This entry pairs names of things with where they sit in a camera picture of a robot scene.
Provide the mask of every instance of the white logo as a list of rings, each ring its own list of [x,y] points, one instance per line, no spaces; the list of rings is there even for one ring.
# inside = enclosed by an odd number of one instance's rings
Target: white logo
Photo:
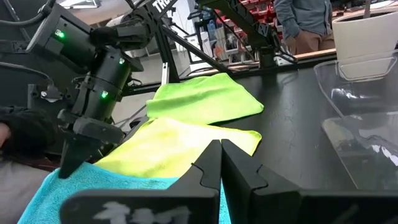
[[[152,209],[139,208],[131,214],[131,209],[117,202],[107,202],[104,211],[96,214],[95,220],[109,220],[111,224],[188,224],[190,211],[188,207],[177,207],[166,212],[154,214]]]
[[[159,11],[159,13],[162,12],[164,8],[170,3],[171,0],[156,0],[152,5],[156,7],[156,9]]]

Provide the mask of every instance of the transparent plastic bin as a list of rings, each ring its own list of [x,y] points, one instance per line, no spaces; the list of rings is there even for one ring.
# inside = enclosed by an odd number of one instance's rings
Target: transparent plastic bin
[[[338,114],[322,127],[359,189],[398,189],[397,58],[394,51],[314,67]]]

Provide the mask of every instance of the hand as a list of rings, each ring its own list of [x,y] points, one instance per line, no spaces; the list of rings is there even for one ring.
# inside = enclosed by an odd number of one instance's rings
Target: hand
[[[0,123],[0,148],[10,137],[11,137],[10,128],[4,123]]]

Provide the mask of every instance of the black table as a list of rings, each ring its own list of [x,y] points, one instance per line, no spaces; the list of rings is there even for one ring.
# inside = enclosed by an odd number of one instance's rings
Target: black table
[[[312,68],[236,80],[264,105],[261,114],[220,126],[262,135],[254,157],[305,189],[355,189],[321,128],[336,116]]]

